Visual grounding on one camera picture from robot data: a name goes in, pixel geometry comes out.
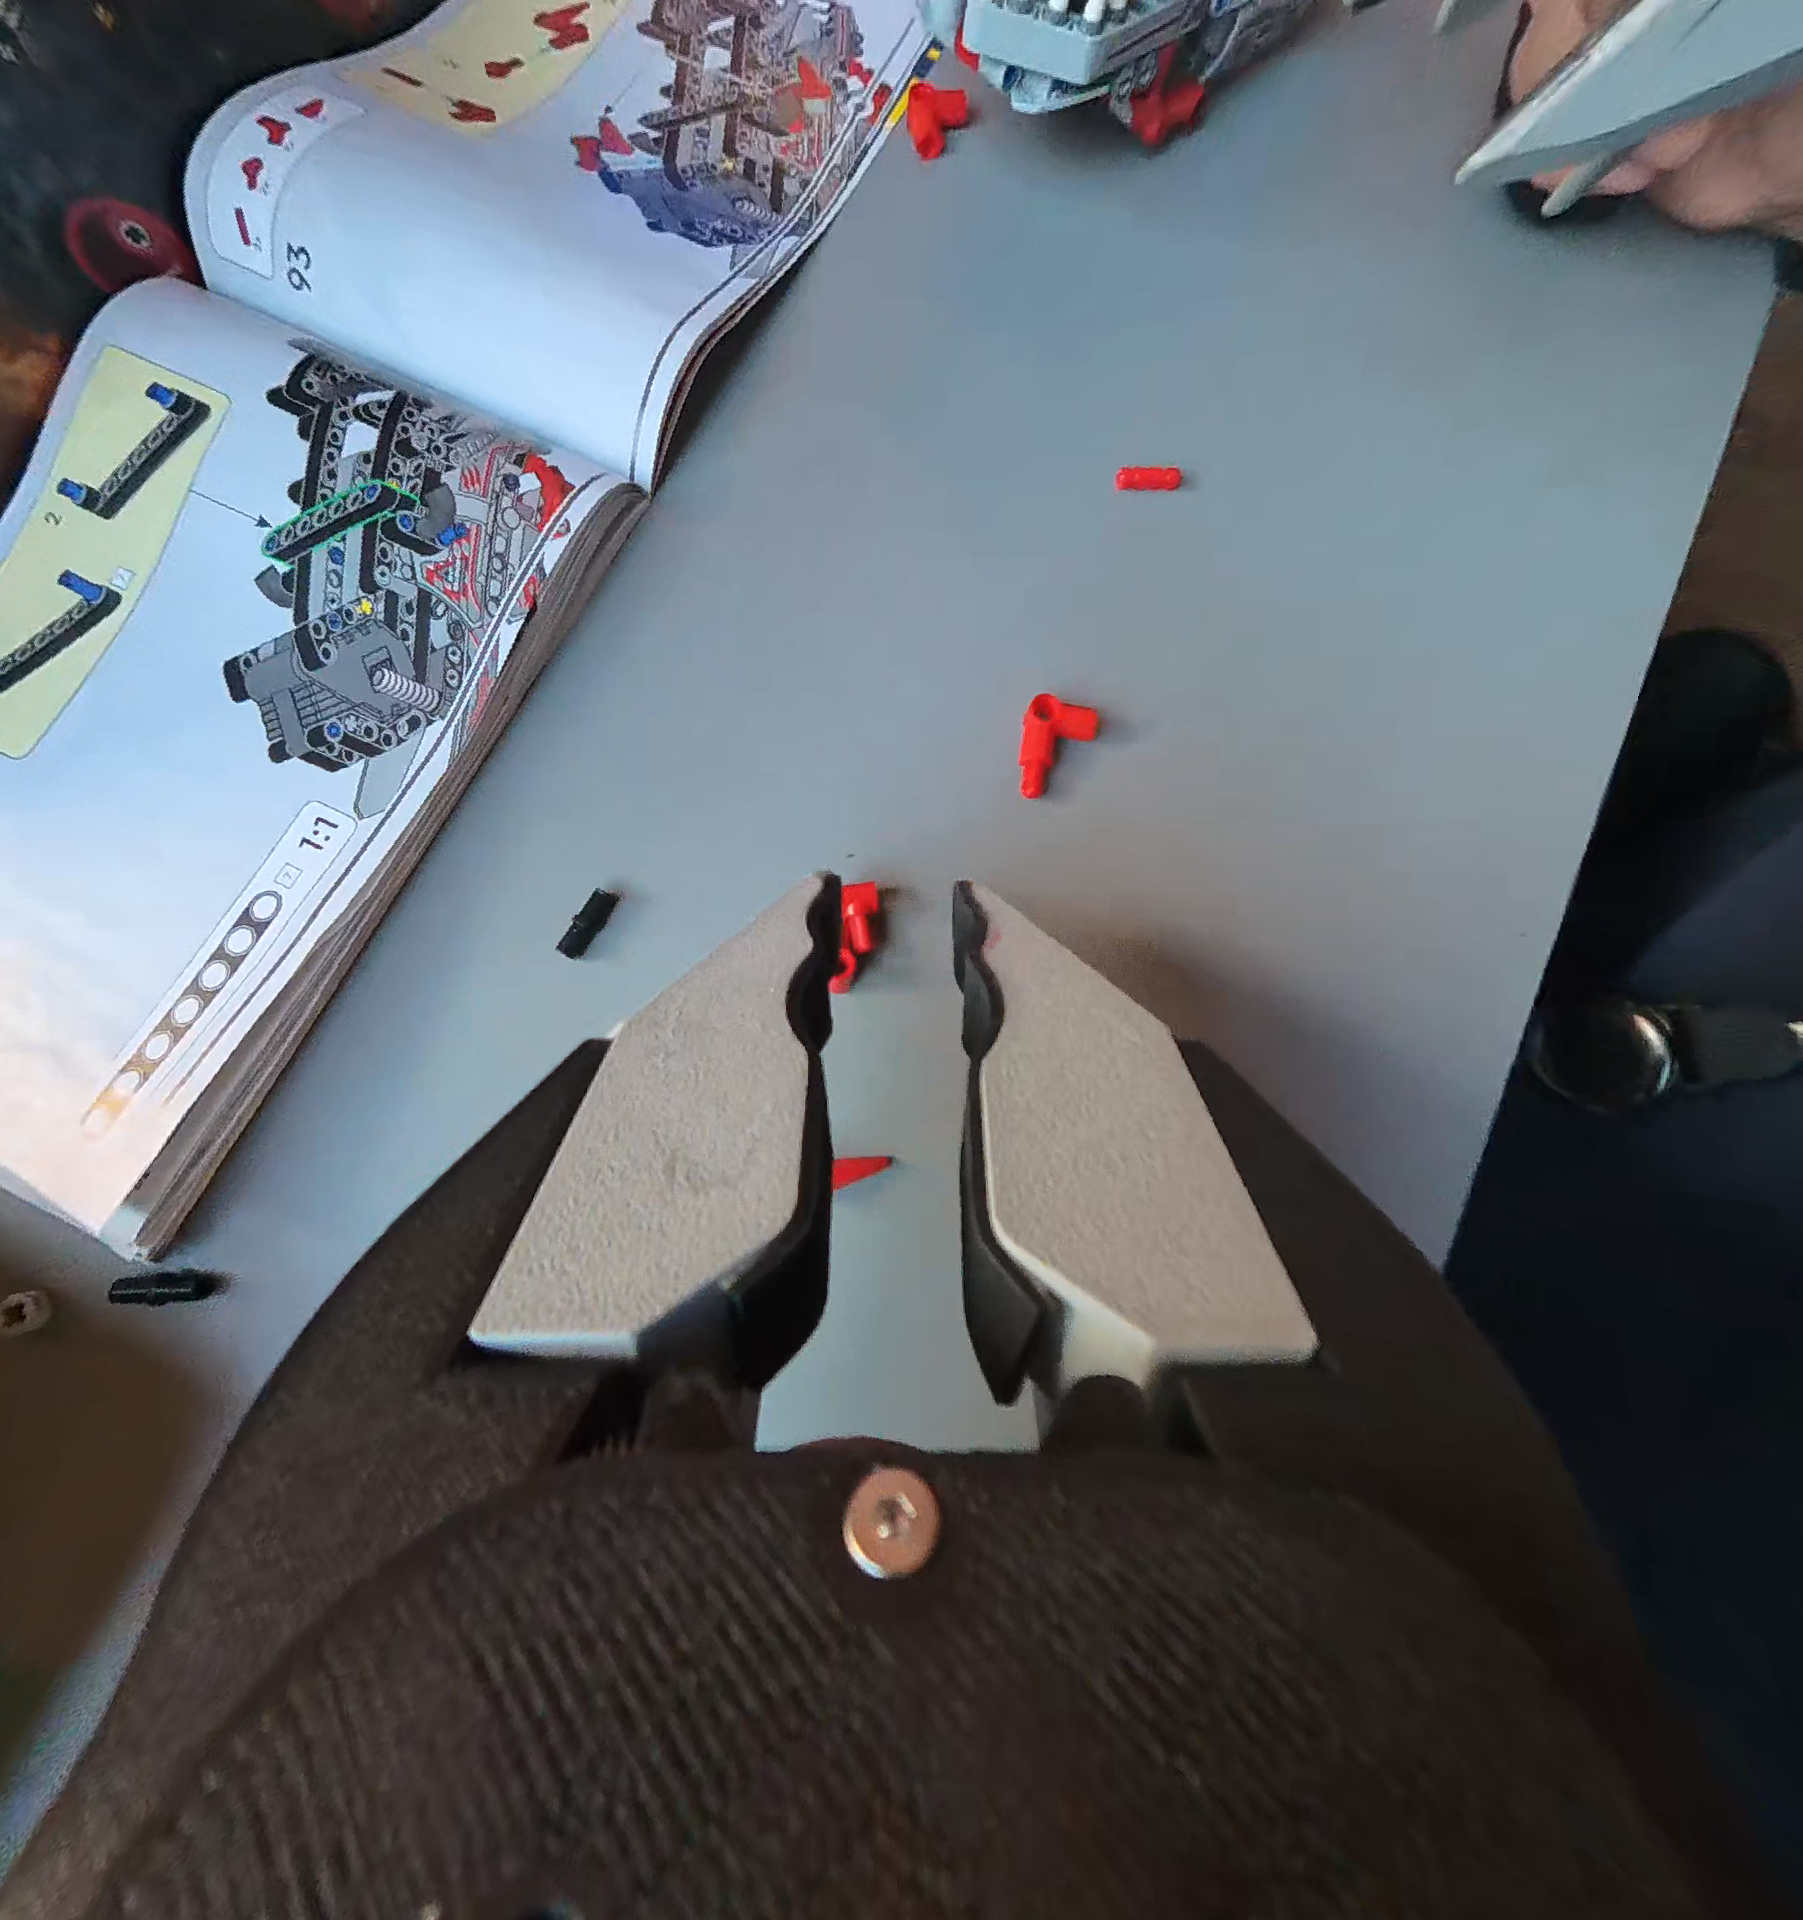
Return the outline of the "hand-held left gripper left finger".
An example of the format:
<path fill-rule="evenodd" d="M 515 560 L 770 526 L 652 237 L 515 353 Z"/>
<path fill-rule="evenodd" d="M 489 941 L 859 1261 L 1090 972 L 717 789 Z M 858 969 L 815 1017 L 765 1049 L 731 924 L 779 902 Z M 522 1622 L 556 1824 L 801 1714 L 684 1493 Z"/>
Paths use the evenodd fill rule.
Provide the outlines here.
<path fill-rule="evenodd" d="M 621 1024 L 468 1339 L 766 1389 L 817 1331 L 844 885 L 801 878 Z"/>

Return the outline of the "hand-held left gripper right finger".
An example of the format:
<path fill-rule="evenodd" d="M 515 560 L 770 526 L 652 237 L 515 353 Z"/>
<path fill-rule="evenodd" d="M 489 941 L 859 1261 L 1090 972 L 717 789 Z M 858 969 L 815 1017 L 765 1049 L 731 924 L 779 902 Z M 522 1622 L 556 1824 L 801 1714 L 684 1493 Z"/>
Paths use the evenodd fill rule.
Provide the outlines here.
<path fill-rule="evenodd" d="M 961 1310 L 996 1401 L 1321 1338 L 1170 1030 L 1000 892 L 953 886 Z"/>

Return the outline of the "grey toy truck model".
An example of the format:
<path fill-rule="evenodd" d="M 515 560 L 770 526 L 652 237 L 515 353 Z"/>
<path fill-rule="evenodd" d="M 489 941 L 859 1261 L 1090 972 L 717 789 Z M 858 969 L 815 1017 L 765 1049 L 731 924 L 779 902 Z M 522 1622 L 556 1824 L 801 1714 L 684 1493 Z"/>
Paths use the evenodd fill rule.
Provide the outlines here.
<path fill-rule="evenodd" d="M 1148 150 L 1286 51 L 1314 4 L 921 4 L 927 30 L 1015 113 L 1104 106 Z"/>

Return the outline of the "black toy set box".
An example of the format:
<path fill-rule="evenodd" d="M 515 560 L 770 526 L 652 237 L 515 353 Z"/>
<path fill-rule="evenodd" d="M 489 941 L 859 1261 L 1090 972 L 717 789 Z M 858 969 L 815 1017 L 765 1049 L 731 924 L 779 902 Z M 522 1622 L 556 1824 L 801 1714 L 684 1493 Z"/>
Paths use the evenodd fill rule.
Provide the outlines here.
<path fill-rule="evenodd" d="M 79 336 L 141 279 L 201 279 L 184 172 L 242 87 L 432 4 L 0 4 L 0 512 Z"/>

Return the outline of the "person's right hand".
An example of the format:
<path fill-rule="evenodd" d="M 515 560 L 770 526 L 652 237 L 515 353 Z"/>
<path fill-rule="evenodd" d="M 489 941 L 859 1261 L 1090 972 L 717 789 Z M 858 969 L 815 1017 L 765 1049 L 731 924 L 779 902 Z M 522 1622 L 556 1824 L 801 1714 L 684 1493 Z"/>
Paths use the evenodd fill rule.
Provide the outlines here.
<path fill-rule="evenodd" d="M 1532 181 L 1521 196 L 1544 222 L 1642 201 L 1680 227 L 1803 248 L 1803 82 L 1648 136 L 1573 203 L 1565 175 Z"/>

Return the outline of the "person's navy clothing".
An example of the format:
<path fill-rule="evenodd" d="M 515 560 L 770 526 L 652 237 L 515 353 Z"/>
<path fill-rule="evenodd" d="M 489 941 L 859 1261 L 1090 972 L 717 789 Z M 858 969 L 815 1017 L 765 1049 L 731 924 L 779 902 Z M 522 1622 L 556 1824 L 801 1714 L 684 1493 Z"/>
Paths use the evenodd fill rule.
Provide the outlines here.
<path fill-rule="evenodd" d="M 1803 1064 L 1596 1110 L 1537 1059 L 1607 1006 L 1803 1021 L 1803 771 L 1590 866 L 1548 985 L 1446 1277 L 1803 1909 Z"/>

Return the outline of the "black chair part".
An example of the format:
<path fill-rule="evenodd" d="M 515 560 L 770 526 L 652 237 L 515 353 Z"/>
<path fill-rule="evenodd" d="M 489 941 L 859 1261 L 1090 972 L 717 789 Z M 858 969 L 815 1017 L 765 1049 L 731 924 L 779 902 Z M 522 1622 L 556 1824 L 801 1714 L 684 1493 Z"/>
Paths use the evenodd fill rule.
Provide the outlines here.
<path fill-rule="evenodd" d="M 1663 637 L 1642 695 L 1658 750 L 1692 771 L 1801 754 L 1789 671 L 1745 630 L 1692 627 Z"/>

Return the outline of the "open instruction booklet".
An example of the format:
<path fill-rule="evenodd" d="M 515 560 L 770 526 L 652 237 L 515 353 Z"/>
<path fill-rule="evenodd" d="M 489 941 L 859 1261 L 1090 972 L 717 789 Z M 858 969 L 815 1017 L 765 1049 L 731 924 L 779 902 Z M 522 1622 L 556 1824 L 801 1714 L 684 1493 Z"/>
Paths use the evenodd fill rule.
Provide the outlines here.
<path fill-rule="evenodd" d="M 234 92 L 0 512 L 0 1186 L 160 1252 L 617 560 L 914 4 L 432 4 Z"/>

